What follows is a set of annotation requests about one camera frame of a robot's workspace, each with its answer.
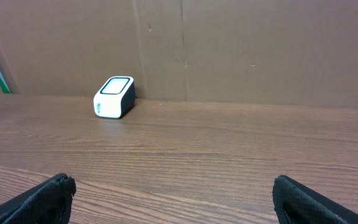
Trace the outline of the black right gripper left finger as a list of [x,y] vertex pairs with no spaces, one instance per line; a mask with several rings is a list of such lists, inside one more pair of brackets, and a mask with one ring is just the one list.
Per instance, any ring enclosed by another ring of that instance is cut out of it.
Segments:
[[0,224],[67,224],[74,178],[60,173],[0,205]]

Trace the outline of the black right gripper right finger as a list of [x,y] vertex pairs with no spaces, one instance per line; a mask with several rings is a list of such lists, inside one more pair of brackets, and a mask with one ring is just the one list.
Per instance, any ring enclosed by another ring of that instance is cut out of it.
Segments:
[[280,224],[358,224],[358,214],[285,175],[272,190]]

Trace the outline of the white barcode scanner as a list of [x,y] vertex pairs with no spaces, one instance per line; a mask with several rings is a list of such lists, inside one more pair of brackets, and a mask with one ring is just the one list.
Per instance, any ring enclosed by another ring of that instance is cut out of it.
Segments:
[[119,119],[134,107],[135,99],[132,77],[111,77],[93,98],[94,113],[101,118]]

